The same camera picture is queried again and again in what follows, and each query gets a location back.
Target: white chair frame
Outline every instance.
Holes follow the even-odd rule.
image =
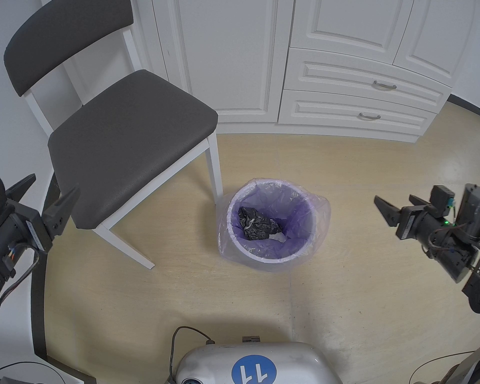
[[[134,71],[142,69],[140,63],[140,58],[138,56],[137,49],[135,47],[135,42],[133,40],[132,31],[130,27],[123,28],[122,30],[123,39],[130,57],[130,61]],[[40,109],[38,103],[35,100],[34,95],[32,94],[31,89],[26,91],[22,96],[30,109],[32,110],[34,116],[40,123],[40,126],[43,128],[45,133],[50,136],[53,132],[51,125],[49,124],[47,118]],[[216,130],[199,143],[196,147],[191,149],[188,153],[183,155],[165,171],[160,173],[157,177],[151,180],[147,185],[140,189],[135,195],[133,195],[124,205],[122,205],[115,213],[106,218],[98,227],[93,229],[93,231],[112,244],[115,248],[122,251],[127,256],[130,256],[132,259],[138,261],[140,264],[144,265],[148,269],[152,269],[155,264],[142,255],[138,250],[131,247],[125,243],[122,239],[116,236],[110,229],[120,221],[127,213],[134,209],[141,201],[143,201],[148,195],[155,191],[160,185],[170,179],[183,167],[189,164],[192,160],[197,158],[203,152],[206,152],[208,172],[210,174],[210,181],[212,183],[213,195],[215,203],[218,199],[223,196],[223,187],[222,187],[222,177],[220,173],[220,161],[218,159],[218,147],[216,143]]]

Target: crumpled black bag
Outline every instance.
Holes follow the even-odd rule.
[[[275,220],[263,216],[255,208],[240,207],[239,218],[247,240],[265,240],[282,231]]]

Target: white chair leg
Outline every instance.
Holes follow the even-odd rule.
[[[216,144],[216,130],[207,137],[208,149],[205,151],[207,156],[208,173],[212,183],[213,197],[215,204],[223,197],[222,174],[220,173],[220,160],[218,159],[218,147]]]
[[[125,243],[122,239],[115,236],[113,232],[107,229],[104,225],[100,224],[97,228],[93,230],[97,235],[105,239],[111,245],[113,245],[118,250],[122,251],[127,256],[130,256],[135,261],[138,261],[141,265],[147,267],[148,269],[152,269],[155,264],[153,264],[150,260],[148,260],[145,256],[143,256],[140,252],[136,249],[132,248],[130,245]]]

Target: gray seat cushion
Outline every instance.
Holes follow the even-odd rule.
[[[60,191],[80,186],[72,212],[93,229],[216,128],[217,113],[145,70],[81,107],[58,127],[48,148]]]

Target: chair backrest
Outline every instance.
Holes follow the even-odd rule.
[[[5,49],[3,61],[18,96],[75,53],[132,24],[130,0],[51,0]]]

